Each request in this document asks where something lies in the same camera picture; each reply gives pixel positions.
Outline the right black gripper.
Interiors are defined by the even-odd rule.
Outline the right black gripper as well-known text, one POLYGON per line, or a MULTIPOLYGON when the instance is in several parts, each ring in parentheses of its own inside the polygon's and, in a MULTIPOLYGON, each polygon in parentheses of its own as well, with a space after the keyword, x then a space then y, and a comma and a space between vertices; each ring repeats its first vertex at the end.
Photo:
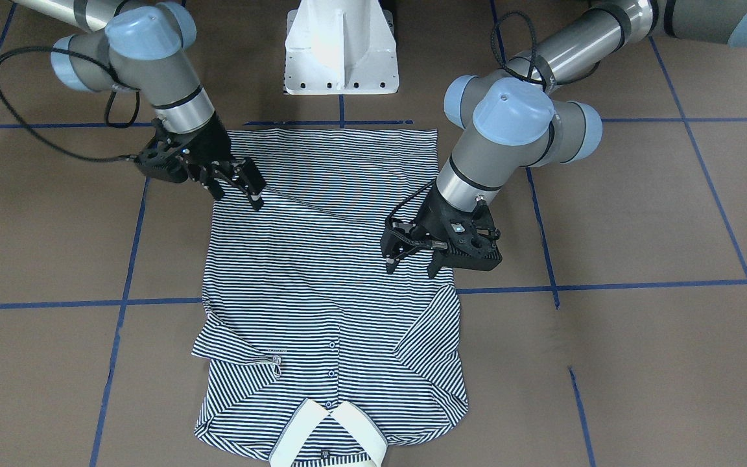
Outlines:
POLYGON ((226 180, 246 196, 254 211, 264 206, 262 192, 267 183, 253 159, 237 159, 231 154, 229 135, 214 112, 198 130, 179 134, 165 128, 160 118, 152 121, 154 136, 134 157, 134 166, 149 178, 181 184, 199 182, 217 202, 225 191, 226 180))

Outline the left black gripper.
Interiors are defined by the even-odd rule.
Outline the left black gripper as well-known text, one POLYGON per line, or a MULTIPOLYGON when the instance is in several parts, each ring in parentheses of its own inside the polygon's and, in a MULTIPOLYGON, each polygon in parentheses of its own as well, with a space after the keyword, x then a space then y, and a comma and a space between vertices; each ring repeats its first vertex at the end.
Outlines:
POLYGON ((462 211, 448 204, 435 184, 424 184, 385 217, 381 254, 388 274, 404 258, 423 251, 432 252, 429 279, 445 268, 490 271, 502 261, 496 244, 500 235, 483 195, 475 197, 473 210, 462 211), (425 190, 417 215, 411 221, 398 219, 398 211, 425 190))

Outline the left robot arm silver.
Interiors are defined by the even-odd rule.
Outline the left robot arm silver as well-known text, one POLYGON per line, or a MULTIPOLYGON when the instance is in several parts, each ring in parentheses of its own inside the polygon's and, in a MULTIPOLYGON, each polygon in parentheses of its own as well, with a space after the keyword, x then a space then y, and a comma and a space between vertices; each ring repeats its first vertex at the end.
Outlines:
POLYGON ((653 32, 747 48, 747 1, 599 1, 543 41, 504 59, 485 77, 448 86, 444 110, 463 133, 411 221, 386 216, 386 272, 418 252, 432 254, 429 277, 443 268, 489 271, 501 262, 489 205, 516 169, 590 156, 602 119, 589 104, 555 101, 552 92, 593 74, 605 57, 653 32))

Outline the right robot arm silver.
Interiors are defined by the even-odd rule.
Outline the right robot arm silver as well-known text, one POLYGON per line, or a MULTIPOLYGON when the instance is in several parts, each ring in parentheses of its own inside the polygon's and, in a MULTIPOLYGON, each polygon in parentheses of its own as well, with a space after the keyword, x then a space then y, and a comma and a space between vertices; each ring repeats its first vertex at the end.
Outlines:
POLYGON ((185 50, 195 43, 190 13, 179 3, 141 1, 23 1, 29 8, 81 29, 47 48, 51 67, 68 88, 133 93, 154 110, 154 136, 143 150, 121 156, 143 175, 202 184, 214 199, 226 186, 263 205, 266 180, 249 157, 230 151, 230 138, 185 50))

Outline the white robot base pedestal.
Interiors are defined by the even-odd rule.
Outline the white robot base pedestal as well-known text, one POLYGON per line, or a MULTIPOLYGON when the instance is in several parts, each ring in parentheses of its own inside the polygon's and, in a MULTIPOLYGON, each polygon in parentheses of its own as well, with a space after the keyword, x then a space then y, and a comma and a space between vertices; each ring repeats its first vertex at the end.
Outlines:
POLYGON ((392 1, 300 2, 287 13, 285 93, 397 93, 395 12, 392 1))

